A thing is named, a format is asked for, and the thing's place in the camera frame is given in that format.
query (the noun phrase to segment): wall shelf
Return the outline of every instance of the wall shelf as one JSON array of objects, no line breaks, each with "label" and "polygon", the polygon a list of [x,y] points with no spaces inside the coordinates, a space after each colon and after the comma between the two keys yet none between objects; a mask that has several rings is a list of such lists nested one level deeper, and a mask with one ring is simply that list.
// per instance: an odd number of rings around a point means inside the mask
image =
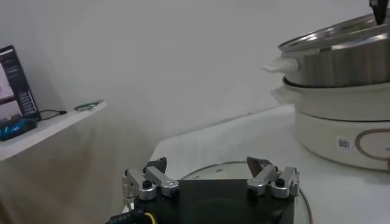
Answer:
[{"label": "wall shelf", "polygon": [[65,115],[39,122],[36,129],[31,130],[21,136],[0,142],[0,161],[25,151],[33,145],[45,140],[46,138],[49,138],[54,134],[91,116],[106,106],[107,103],[104,101],[89,111],[70,111]]}]

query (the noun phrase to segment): metal rim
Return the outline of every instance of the metal rim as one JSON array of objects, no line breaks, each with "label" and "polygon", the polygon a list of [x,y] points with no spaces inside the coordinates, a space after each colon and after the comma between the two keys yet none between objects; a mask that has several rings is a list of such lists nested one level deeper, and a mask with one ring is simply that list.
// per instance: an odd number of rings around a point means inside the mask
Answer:
[{"label": "metal rim", "polygon": [[185,175],[184,177],[181,177],[181,180],[184,180],[185,178],[191,176],[192,174],[194,173],[197,173],[201,170],[205,170],[205,169],[208,169],[208,168],[211,168],[211,167],[214,167],[214,166],[219,166],[219,165],[225,165],[225,164],[233,164],[233,163],[246,163],[245,161],[230,161],[230,162],[223,162],[223,163],[216,163],[216,164],[212,164],[212,165],[209,165],[209,166],[205,166],[205,167],[202,167],[200,169],[197,169],[195,171],[192,171],[191,173]]},{"label": "metal rim", "polygon": [[[389,31],[389,19],[390,9],[388,9],[386,23],[380,26],[376,25],[373,14],[364,15],[294,38],[279,45],[279,49],[283,52],[305,51],[375,37]],[[363,26],[362,29],[351,28],[359,24]]]}]

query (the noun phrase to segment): pot lid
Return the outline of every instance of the pot lid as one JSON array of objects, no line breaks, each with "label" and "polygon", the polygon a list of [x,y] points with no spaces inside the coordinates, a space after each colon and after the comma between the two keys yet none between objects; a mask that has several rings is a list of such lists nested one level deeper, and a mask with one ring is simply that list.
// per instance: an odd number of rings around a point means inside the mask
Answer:
[{"label": "pot lid", "polygon": [[289,40],[279,45],[279,49],[283,52],[304,51],[350,42],[353,42],[352,46],[355,46],[356,41],[362,40],[365,43],[382,40],[388,37],[389,24],[390,9],[388,9],[385,23],[380,26],[377,25],[374,14],[371,13]]}]

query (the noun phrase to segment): black cable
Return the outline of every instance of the black cable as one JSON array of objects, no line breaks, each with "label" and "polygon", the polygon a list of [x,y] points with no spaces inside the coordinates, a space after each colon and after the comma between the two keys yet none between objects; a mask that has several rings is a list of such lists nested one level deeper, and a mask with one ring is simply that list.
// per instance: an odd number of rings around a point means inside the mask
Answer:
[{"label": "black cable", "polygon": [[41,119],[39,121],[46,121],[46,120],[52,119],[53,117],[57,117],[59,115],[64,115],[67,113],[67,111],[65,111],[65,110],[41,110],[41,111],[39,111],[39,114],[44,113],[44,112],[55,112],[57,114],[49,116],[49,117],[45,117],[45,118],[41,117]]}]

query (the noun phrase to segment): stainless steel pot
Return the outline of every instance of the stainless steel pot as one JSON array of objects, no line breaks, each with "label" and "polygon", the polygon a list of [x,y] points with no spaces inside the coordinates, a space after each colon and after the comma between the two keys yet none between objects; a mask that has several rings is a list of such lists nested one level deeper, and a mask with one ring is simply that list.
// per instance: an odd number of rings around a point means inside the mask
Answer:
[{"label": "stainless steel pot", "polygon": [[387,15],[380,26],[370,14],[287,41],[279,46],[282,57],[264,69],[300,87],[390,82],[390,10]]}]

